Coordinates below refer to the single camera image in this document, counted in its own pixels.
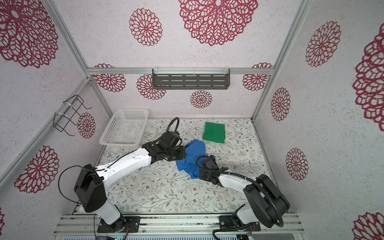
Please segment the blue tank top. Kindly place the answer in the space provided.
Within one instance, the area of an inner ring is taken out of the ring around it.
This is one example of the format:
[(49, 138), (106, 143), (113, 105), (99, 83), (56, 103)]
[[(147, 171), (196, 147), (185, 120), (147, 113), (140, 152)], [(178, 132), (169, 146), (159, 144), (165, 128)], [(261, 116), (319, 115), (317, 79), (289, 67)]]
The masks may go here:
[(187, 156), (180, 161), (176, 161), (177, 169), (186, 172), (191, 179), (198, 179), (201, 169), (197, 167), (196, 160), (198, 157), (206, 155), (206, 145), (203, 141), (193, 140), (186, 145)]

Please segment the green tank top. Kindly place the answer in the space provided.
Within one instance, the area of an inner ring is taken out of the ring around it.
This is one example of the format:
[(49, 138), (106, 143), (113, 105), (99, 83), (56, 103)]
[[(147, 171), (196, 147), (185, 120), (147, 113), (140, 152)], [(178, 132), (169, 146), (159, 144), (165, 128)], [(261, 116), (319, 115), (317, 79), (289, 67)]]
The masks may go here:
[(203, 140), (224, 144), (226, 139), (226, 130), (224, 124), (218, 123), (205, 123), (205, 131)]

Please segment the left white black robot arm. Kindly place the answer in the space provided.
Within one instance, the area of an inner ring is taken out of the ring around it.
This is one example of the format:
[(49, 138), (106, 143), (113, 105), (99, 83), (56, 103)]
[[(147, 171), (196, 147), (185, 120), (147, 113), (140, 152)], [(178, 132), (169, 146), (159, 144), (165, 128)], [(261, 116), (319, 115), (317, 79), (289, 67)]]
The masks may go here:
[(97, 167), (88, 164), (76, 181), (74, 191), (86, 213), (97, 215), (101, 224), (112, 233), (127, 227), (126, 219), (106, 195), (106, 188), (120, 178), (158, 161), (182, 160), (186, 147), (177, 131), (166, 131), (155, 141), (148, 142), (117, 161)]

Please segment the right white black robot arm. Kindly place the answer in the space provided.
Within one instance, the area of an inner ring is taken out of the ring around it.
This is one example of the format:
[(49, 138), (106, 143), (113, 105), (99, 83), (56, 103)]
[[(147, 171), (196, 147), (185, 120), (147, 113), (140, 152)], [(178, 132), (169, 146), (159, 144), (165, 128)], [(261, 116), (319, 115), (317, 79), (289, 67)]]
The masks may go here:
[(236, 227), (256, 222), (267, 228), (285, 225), (283, 215), (290, 209), (290, 203), (268, 176), (246, 177), (219, 168), (213, 155), (198, 157), (196, 165), (201, 170), (200, 180), (234, 190), (247, 200), (232, 214), (231, 221)]

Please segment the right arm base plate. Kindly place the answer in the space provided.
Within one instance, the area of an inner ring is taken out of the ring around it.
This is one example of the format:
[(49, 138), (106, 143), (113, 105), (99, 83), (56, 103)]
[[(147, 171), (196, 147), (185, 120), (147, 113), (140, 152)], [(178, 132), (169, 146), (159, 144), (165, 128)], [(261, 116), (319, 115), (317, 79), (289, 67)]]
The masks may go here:
[(219, 216), (220, 230), (259, 232), (261, 230), (259, 222), (243, 224), (237, 217), (229, 215)]

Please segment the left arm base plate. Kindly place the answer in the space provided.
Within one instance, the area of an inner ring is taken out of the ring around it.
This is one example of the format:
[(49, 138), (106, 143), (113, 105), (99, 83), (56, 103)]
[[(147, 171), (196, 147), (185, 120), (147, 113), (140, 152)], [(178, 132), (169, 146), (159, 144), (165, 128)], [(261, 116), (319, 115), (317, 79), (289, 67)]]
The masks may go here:
[(141, 217), (124, 217), (121, 216), (116, 222), (109, 225), (103, 219), (99, 223), (97, 233), (137, 233), (140, 226)]

